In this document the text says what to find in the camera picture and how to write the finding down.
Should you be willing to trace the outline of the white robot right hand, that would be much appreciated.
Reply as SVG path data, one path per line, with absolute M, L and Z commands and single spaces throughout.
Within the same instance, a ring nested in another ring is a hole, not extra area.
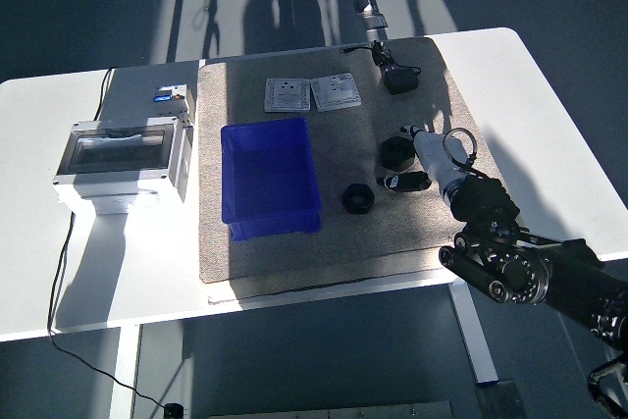
M 400 132 L 412 141 L 423 170 L 377 178 L 377 184 L 394 192 L 414 192 L 438 185 L 442 198 L 456 190 L 477 158 L 477 140 L 467 129 L 454 128 L 445 134 L 403 126 Z

